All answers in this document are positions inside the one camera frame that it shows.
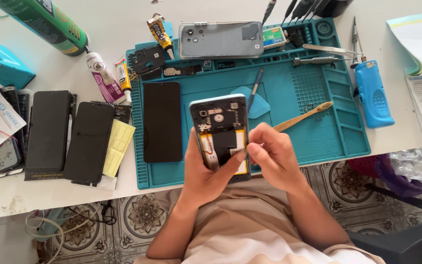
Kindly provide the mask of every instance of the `white desk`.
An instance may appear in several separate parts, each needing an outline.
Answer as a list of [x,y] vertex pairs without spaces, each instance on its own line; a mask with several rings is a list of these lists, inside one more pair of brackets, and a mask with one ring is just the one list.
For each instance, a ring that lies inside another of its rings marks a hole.
[[[158,4],[149,0],[55,2],[88,34],[91,50],[100,53],[111,69],[113,61],[135,43],[154,40],[146,20],[155,12],[172,22],[177,36],[181,22],[261,20],[268,3],[267,0],[164,0]],[[278,0],[266,24],[281,23],[289,3],[290,0]],[[357,15],[364,52],[368,59],[378,61],[391,115],[396,121],[394,126],[366,129],[371,154],[422,147],[422,134],[404,80],[403,69],[412,61],[385,23],[387,19],[420,13],[422,2],[415,0],[355,0],[342,16],[335,18],[341,46],[351,49],[351,27],[353,16]],[[10,17],[0,19],[0,44],[36,73],[26,88],[34,92],[69,90],[78,94],[79,102],[103,99],[84,56],[70,58],[61,54]],[[115,191],[95,190],[64,179],[28,182],[23,179],[23,175],[0,179],[0,217],[181,187],[138,190],[132,144],[120,167]]]

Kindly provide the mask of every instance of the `brush bristles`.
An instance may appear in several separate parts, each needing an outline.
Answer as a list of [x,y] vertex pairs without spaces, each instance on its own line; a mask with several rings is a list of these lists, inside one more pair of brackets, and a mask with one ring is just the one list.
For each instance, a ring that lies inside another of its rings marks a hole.
[[324,110],[326,110],[327,108],[331,107],[332,105],[333,105],[333,101],[330,101],[330,102],[325,102],[325,103],[323,103],[323,104],[321,104],[321,105],[317,106],[317,110],[318,110],[318,111],[324,111]]

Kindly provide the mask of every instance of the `purple glue tube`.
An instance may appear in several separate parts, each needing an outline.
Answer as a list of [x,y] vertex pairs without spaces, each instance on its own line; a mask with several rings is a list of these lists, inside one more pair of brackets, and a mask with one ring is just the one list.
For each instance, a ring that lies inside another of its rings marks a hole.
[[107,103],[121,103],[126,99],[114,76],[98,53],[86,47],[86,63]]

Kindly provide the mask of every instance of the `glue tube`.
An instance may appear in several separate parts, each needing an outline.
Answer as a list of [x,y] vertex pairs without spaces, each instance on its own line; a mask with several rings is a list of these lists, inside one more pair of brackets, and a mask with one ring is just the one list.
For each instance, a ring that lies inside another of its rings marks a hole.
[[128,77],[125,57],[122,57],[119,61],[115,62],[115,68],[117,69],[121,90],[126,96],[126,102],[131,104],[131,82]]
[[125,93],[120,89],[114,76],[98,53],[86,48],[86,63],[94,76],[95,82],[107,103],[121,103],[125,100]]
[[166,30],[164,29],[164,25],[162,24],[162,21],[164,21],[164,18],[158,14],[155,13],[152,15],[152,18],[147,21],[149,30],[151,31],[154,38],[159,42],[161,47],[167,51],[170,58],[172,60],[175,59],[175,56],[173,55],[173,46],[172,41],[170,40],[169,36],[166,33]]

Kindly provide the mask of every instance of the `chair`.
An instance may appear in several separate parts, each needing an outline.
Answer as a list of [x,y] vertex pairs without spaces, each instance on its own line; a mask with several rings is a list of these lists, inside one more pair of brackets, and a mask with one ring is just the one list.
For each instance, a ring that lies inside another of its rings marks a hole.
[[[374,184],[366,187],[422,209],[421,199],[400,197]],[[422,264],[422,223],[392,234],[365,235],[349,231],[348,235],[357,247],[382,257],[387,264]]]

